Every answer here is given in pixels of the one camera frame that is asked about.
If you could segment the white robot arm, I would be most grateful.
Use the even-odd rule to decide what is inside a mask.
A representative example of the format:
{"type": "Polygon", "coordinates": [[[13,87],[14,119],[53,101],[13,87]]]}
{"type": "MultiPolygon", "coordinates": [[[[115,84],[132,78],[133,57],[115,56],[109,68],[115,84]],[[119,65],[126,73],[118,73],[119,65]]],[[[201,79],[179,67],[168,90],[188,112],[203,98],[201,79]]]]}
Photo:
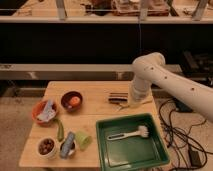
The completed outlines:
{"type": "Polygon", "coordinates": [[[213,122],[213,88],[174,74],[164,66],[165,58],[158,52],[133,61],[134,78],[129,85],[129,103],[133,106],[140,104],[155,84],[213,122]]]}

